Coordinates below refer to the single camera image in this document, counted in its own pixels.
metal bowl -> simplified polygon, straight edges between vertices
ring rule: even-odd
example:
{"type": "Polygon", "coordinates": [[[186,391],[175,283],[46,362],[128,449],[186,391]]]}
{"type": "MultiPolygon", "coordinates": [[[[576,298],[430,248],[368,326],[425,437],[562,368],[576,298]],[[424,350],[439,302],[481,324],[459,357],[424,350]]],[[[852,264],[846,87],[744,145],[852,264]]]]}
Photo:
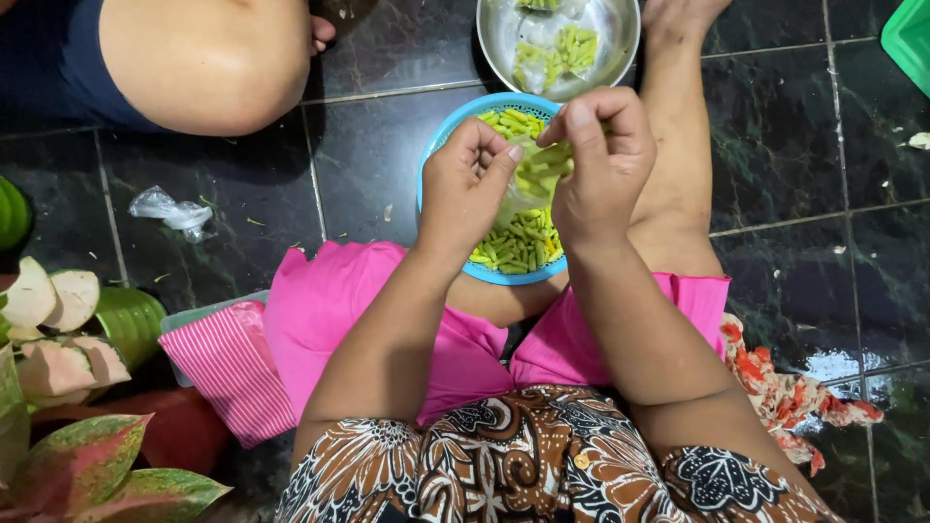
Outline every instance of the metal bowl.
{"type": "MultiPolygon", "coordinates": [[[[478,40],[487,62],[498,78],[513,91],[523,92],[513,78],[517,42],[528,37],[528,26],[542,14],[514,5],[514,0],[478,0],[478,40]]],[[[615,86],[627,73],[640,39],[640,10],[636,0],[588,0],[577,20],[565,20],[598,33],[599,44],[588,80],[565,74],[540,96],[565,102],[597,86],[615,86]]]]}

fingernail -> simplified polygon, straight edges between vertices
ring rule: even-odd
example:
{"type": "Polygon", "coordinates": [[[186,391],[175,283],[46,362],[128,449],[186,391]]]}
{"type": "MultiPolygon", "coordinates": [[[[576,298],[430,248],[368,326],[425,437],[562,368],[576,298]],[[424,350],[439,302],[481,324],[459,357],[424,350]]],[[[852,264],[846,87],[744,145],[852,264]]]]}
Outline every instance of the fingernail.
{"type": "Polygon", "coordinates": [[[571,122],[572,127],[582,127],[591,121],[591,109],[588,109],[588,106],[583,103],[572,104],[568,111],[568,120],[571,122]]]}
{"type": "Polygon", "coordinates": [[[516,162],[516,163],[519,164],[519,163],[520,163],[520,160],[523,158],[523,147],[521,147],[521,146],[519,146],[519,145],[514,145],[514,146],[511,147],[511,149],[507,152],[507,156],[509,156],[510,158],[513,159],[514,162],[516,162]]]}

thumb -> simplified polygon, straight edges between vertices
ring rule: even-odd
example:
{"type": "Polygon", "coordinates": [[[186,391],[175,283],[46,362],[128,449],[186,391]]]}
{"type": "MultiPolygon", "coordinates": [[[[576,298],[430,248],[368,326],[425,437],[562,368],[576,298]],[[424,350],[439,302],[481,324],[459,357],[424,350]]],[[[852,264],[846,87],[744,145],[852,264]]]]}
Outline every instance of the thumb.
{"type": "Polygon", "coordinates": [[[501,151],[491,160],[491,165],[485,169],[485,175],[481,179],[479,187],[482,191],[487,191],[489,195],[501,198],[504,191],[507,190],[507,184],[511,182],[513,172],[520,165],[523,159],[523,147],[513,145],[506,151],[501,151]]]}
{"type": "Polygon", "coordinates": [[[606,172],[607,140],[594,110],[582,101],[575,101],[568,104],[566,112],[565,128],[568,142],[572,145],[575,173],[580,173],[583,178],[586,175],[606,172]]]}

pink striped cloth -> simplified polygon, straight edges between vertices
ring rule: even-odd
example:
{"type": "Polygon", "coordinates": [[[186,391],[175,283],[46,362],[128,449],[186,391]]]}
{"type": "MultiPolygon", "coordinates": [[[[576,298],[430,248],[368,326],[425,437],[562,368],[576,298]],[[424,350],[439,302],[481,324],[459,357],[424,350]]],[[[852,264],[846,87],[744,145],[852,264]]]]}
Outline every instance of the pink striped cloth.
{"type": "Polygon", "coordinates": [[[158,339],[245,449],[297,426],[265,342],[264,309],[238,302],[158,339]]]}

batik shirt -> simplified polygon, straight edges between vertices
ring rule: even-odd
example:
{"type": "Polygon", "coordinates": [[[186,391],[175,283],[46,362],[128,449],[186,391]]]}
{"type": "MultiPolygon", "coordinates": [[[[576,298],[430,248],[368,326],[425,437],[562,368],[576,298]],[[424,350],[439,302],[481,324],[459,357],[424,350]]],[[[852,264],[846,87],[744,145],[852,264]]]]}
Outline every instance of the batik shirt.
{"type": "Polygon", "coordinates": [[[300,462],[278,521],[840,521],[735,452],[653,459],[614,401],[545,385],[454,410],[425,431],[350,419],[300,462]]]}

